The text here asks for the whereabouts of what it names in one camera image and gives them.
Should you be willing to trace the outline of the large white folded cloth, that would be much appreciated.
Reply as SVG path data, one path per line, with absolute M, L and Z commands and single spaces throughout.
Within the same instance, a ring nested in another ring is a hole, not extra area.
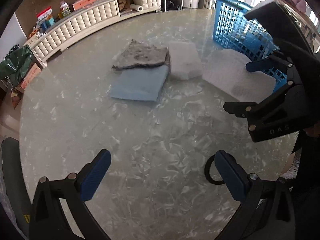
M 214 51 L 202 78 L 240 102 L 260 103 L 273 93 L 276 80 L 261 71 L 249 72 L 250 59 L 232 49 Z

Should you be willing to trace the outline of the blue plastic laundry basket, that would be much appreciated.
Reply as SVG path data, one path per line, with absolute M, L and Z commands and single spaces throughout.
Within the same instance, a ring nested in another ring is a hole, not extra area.
M 257 20 L 245 18 L 251 9 L 250 5 L 238 0 L 216 0 L 213 40 L 225 49 L 246 55 L 251 62 L 273 60 L 273 68 L 265 74 L 275 78 L 274 91 L 277 91 L 287 81 L 287 75 L 280 70 L 280 50 Z

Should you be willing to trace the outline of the small white folded cloth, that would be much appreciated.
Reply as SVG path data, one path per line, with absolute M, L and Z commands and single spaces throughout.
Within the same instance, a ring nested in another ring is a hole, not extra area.
M 202 76 L 203 66 L 192 42 L 171 41 L 168 43 L 170 74 L 178 80 Z

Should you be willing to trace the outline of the light blue folded cloth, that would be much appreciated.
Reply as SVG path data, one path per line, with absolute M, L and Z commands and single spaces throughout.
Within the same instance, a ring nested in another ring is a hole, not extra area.
M 122 71 L 112 84 L 109 96 L 133 101 L 157 101 L 169 67 L 133 68 Z

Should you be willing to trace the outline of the orange cardboard box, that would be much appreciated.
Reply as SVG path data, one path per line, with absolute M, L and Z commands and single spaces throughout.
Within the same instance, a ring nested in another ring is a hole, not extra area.
M 25 90 L 27 86 L 31 84 L 33 79 L 35 79 L 40 74 L 40 72 L 41 68 L 36 63 L 34 63 L 18 87 Z

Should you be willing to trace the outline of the grey rough cloth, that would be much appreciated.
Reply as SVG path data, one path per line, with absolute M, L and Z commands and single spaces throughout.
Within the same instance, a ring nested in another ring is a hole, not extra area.
M 133 68 L 159 67 L 165 64 L 168 48 L 159 48 L 155 45 L 146 45 L 132 40 L 113 62 L 112 69 L 123 71 Z

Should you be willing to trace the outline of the green plastic bag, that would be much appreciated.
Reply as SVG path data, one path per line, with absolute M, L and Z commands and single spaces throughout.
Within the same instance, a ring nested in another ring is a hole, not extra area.
M 10 77 L 16 83 L 20 83 L 26 76 L 32 61 L 33 52 L 29 45 L 23 47 L 14 45 L 1 62 L 1 80 Z

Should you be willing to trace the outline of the cream tufted TV cabinet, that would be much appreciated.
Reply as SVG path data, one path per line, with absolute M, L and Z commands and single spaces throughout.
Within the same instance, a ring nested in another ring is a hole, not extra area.
M 43 67 L 47 61 L 58 51 L 64 51 L 81 39 L 123 20 L 160 11 L 161 0 L 133 0 L 133 4 L 142 7 L 142 10 L 133 9 L 128 13 L 121 13 L 118 5 L 119 0 L 99 0 L 91 6 L 71 13 L 68 17 L 60 20 L 49 30 L 37 37 L 25 42 L 33 52 L 35 58 Z

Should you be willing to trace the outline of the white paper towel roll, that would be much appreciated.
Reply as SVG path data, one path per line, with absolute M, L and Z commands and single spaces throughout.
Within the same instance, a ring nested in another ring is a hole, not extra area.
M 144 7 L 142 5 L 130 4 L 130 9 L 133 9 L 137 12 L 142 12 L 144 10 Z

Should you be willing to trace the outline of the red white box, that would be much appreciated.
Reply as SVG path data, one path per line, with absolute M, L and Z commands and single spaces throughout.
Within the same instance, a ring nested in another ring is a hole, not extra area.
M 53 17 L 52 7 L 48 7 L 44 9 L 42 12 L 40 12 L 39 14 L 37 14 L 37 20 L 39 22 L 49 20 L 52 17 Z

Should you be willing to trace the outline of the pink flat box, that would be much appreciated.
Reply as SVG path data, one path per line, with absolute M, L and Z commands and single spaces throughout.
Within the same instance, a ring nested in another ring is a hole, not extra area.
M 74 11 L 77 11 L 79 9 L 82 9 L 88 5 L 91 5 L 92 3 L 96 2 L 97 0 L 77 0 L 73 3 L 72 7 Z

